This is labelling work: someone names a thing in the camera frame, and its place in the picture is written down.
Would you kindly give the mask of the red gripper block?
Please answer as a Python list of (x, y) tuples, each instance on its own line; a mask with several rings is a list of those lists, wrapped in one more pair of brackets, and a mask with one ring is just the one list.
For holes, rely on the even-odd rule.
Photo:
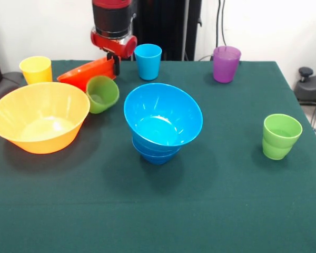
[(134, 53), (137, 47), (137, 38), (131, 33), (124, 38), (107, 38), (99, 35), (95, 28), (91, 30), (92, 44), (107, 53), (107, 60), (114, 60), (114, 75), (120, 74), (120, 58), (127, 59)]

